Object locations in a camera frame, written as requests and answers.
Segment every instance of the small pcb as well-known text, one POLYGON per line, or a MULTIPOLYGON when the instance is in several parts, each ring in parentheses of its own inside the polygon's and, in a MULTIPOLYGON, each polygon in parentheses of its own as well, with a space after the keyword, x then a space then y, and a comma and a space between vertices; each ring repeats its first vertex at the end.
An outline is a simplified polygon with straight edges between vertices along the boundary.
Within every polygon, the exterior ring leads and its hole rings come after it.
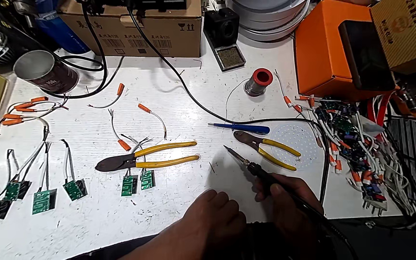
POLYGON ((19 196, 18 199, 24 199, 25 195, 27 194, 28 189, 32 185, 31 181, 25 180, 20 183, 19 188, 19 196))
POLYGON ((37 192, 33 195, 32 215, 55 208, 57 189, 37 192))
POLYGON ((155 186, 155 175, 153 171, 146 171, 141 174, 141 189, 147 190, 155 186))
POLYGON ((15 201, 19 196, 20 182, 9 182, 6 186, 4 200, 15 201))
POLYGON ((10 200, 0 200, 0 219, 4 219, 12 204, 10 200))
POLYGON ((137 176, 124 176, 122 196, 131 196, 137 193, 137 176))
POLYGON ((86 192, 86 186, 84 180, 70 181, 63 185, 65 191, 67 192, 70 199, 76 200, 83 198, 88 193, 86 192))

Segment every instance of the cut wire piece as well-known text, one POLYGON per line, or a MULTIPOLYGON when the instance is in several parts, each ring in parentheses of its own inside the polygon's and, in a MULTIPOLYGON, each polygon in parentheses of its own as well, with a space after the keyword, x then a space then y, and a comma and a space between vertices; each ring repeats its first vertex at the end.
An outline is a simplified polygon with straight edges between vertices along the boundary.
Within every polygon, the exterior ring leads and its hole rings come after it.
POLYGON ((121 145, 121 147, 123 147, 123 149, 125 151, 131 150, 131 147, 125 141, 120 139, 117 135, 117 132, 115 131, 115 127, 113 126, 113 110, 112 109, 109 109, 109 114, 110 114, 110 117, 111 117, 112 131, 113 131, 113 134, 115 135, 115 137, 117 138, 118 143, 121 145))
POLYGON ((166 140, 166 126, 165 126, 165 123, 163 122, 163 120, 157 114, 152 112, 150 109, 146 108, 143 104, 139 104, 138 107, 140 109, 144 110, 145 112, 156 116, 160 120, 161 124, 163 125, 163 131, 165 132, 165 135, 163 136, 163 139, 166 140))
POLYGON ((89 104, 88 106, 90 106, 90 107, 94 107, 94 108, 107 108, 107 107, 109 107, 109 106, 113 105, 115 102, 117 102, 117 101, 118 101, 118 99, 119 99, 119 98, 121 97, 121 95, 123 94, 123 90, 124 90, 124 85, 123 85, 123 83, 120 83, 120 85, 118 86, 117 97, 115 98, 115 100, 113 100, 113 102, 112 102, 112 103, 110 103, 110 104, 108 104, 108 105, 105 105, 105 106, 93 106, 93 105, 91 105, 91 104, 89 104))

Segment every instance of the white wire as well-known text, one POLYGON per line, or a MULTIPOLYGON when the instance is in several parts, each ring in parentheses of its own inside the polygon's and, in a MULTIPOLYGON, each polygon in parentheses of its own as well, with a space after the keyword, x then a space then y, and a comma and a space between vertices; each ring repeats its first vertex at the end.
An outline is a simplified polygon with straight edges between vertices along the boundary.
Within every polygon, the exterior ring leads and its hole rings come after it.
POLYGON ((166 126, 165 126, 165 123, 163 122, 163 120, 157 115, 157 114, 155 114, 153 111, 150 111, 150 113, 152 114, 152 115, 154 115, 154 116, 156 116, 158 119, 160 119, 160 122, 161 122, 161 124, 163 125, 163 131, 165 132, 165 136, 164 136, 164 139, 166 140, 166 126))
POLYGON ((117 95, 117 98, 115 98, 115 100, 113 100, 112 101, 112 103, 110 103, 110 104, 108 104, 108 105, 104 105, 104 106, 93 106, 93 105, 88 105, 88 106, 90 106, 90 107, 94 107, 94 108, 107 108, 107 107, 109 107, 109 106, 111 106, 111 105, 113 105, 113 104, 115 104, 115 102, 117 102, 118 101, 118 99, 121 97, 121 95, 117 95))
POLYGON ((110 116, 111 116, 111 120, 110 120, 110 122, 111 122, 111 124, 112 124, 112 131, 113 131, 113 134, 115 135, 115 137, 117 138, 117 140, 121 140, 121 139, 119 138, 119 136, 117 135, 117 132, 115 131, 115 127, 113 126, 113 110, 112 110, 112 109, 109 109, 109 113, 110 113, 110 116))

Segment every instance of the yellow pliers handle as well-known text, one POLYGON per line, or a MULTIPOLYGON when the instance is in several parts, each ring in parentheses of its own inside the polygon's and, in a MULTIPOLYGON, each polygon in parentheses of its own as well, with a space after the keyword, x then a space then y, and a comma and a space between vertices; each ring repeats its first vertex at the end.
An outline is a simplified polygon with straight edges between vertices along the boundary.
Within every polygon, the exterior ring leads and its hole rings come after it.
POLYGON ((181 159, 175 159, 175 160, 164 161, 164 162, 137 162, 136 168, 147 168, 147 169, 162 168, 162 167, 172 166, 176 164, 187 163, 190 161, 196 161, 199 158, 200 158, 199 156, 188 156, 188 157, 184 157, 181 159))
MULTIPOLYGON (((146 156, 146 155, 153 154, 153 153, 163 151, 163 150, 168 150, 168 149, 173 149, 173 148, 182 148, 182 147, 191 147, 195 145, 197 145, 197 142, 167 143, 167 144, 161 144, 161 145, 156 145, 156 146, 146 148, 142 151, 136 152, 134 155, 137 158, 137 157, 146 156)), ((170 160, 170 161, 164 161, 164 162, 137 162, 136 168, 148 168, 148 169, 162 168, 162 167, 172 166, 176 164, 187 163, 190 161, 196 161, 199 158, 200 158, 199 156, 188 156, 188 157, 170 160)))
POLYGON ((274 140, 271 140, 271 139, 265 139, 265 138, 263 138, 263 144, 275 146, 277 148, 280 148, 282 150, 285 150, 285 151, 291 153, 292 155, 294 155, 296 157, 300 157, 301 156, 301 153, 298 152, 298 151, 296 151, 295 149, 293 149, 291 147, 288 147, 285 144, 282 144, 282 143, 276 142, 274 140))
POLYGON ((141 157, 141 156, 147 156, 149 154, 153 154, 159 151, 173 149, 173 148, 182 148, 182 147, 190 147, 197 145, 197 142, 185 142, 185 143, 167 143, 167 144, 161 144, 152 146, 149 148, 146 148, 144 150, 141 150, 139 152, 134 153, 134 157, 141 157))
POLYGON ((283 168, 285 168, 285 169, 287 169, 287 170, 290 170, 290 171, 296 171, 296 168, 295 168, 295 167, 293 167, 293 166, 291 166, 291 165, 288 165, 288 164, 286 164, 286 163, 282 163, 281 161, 279 161, 279 160, 277 160, 276 158, 274 158, 272 155, 270 155, 270 154, 266 153, 266 152, 265 152, 263 149, 261 149, 261 148, 259 148, 258 153, 259 153, 262 157, 266 158, 266 159, 267 159, 269 162, 271 162, 271 163, 274 163, 274 164, 276 164, 276 165, 278 165, 278 166, 280 166, 280 167, 283 167, 283 168))

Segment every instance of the pliers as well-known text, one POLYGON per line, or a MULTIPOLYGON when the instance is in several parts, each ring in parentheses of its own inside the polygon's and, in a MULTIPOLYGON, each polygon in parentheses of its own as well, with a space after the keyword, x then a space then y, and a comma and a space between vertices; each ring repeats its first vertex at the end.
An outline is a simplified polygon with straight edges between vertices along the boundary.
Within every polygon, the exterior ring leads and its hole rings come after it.
POLYGON ((181 147, 190 147, 197 145, 197 142, 186 142, 186 143, 168 143, 168 144, 161 144, 146 148, 139 152, 135 152, 130 155, 124 156, 114 156, 109 157, 107 159, 103 159, 96 165, 96 170, 100 172, 112 172, 122 169, 129 169, 129 168, 161 168, 167 167, 171 165, 176 165, 180 163, 186 163, 190 161, 198 160, 199 156, 188 156, 180 159, 164 161, 164 162, 136 162, 136 159, 141 156, 147 156, 149 154, 156 153, 158 151, 173 149, 173 148, 181 148, 181 147))
POLYGON ((262 157, 267 159, 269 162, 274 163, 274 164, 276 164, 280 167, 283 167, 285 169, 288 169, 290 171, 296 171, 295 167, 293 167, 291 165, 288 165, 286 163, 282 163, 281 161, 274 158, 272 155, 266 153, 263 149, 261 149, 261 147, 259 147, 259 144, 263 143, 263 144, 275 146, 277 148, 280 148, 282 150, 285 150, 285 151, 291 153, 292 155, 294 155, 296 157, 301 156, 301 153, 299 153, 298 151, 286 146, 285 144, 276 142, 276 141, 271 140, 271 139, 265 139, 265 138, 259 138, 259 137, 256 137, 256 136, 252 136, 252 135, 250 135, 248 133, 245 133, 243 131, 235 131, 234 132, 234 137, 235 137, 235 139, 237 139, 237 141, 252 147, 254 150, 256 150, 262 157))

